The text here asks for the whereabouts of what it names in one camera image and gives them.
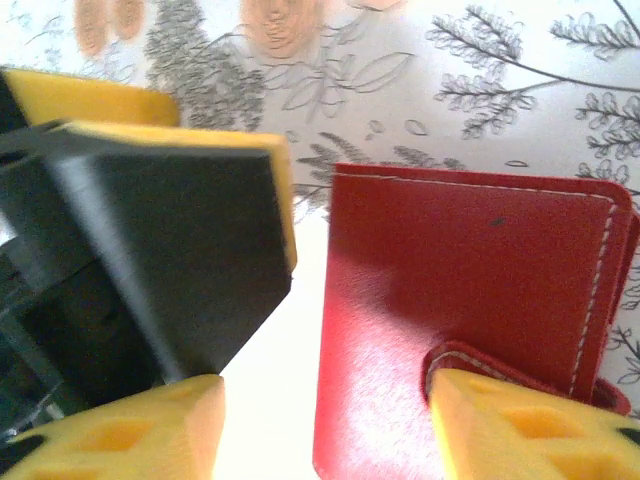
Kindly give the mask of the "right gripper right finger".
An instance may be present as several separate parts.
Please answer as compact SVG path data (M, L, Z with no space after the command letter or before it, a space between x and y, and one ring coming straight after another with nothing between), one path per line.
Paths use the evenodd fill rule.
M458 369L429 403L444 480L640 480L640 423Z

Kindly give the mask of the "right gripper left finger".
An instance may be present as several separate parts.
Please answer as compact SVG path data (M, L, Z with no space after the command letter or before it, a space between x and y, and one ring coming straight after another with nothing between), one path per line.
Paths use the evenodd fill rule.
M225 419L221 376L156 387L0 445L0 480L212 480Z

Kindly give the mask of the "red leather card holder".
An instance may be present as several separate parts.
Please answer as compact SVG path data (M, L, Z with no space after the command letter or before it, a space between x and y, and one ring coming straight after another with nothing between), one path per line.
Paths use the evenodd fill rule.
M313 465L441 480L429 389L460 368L626 415L599 375L640 215L589 179L341 164Z

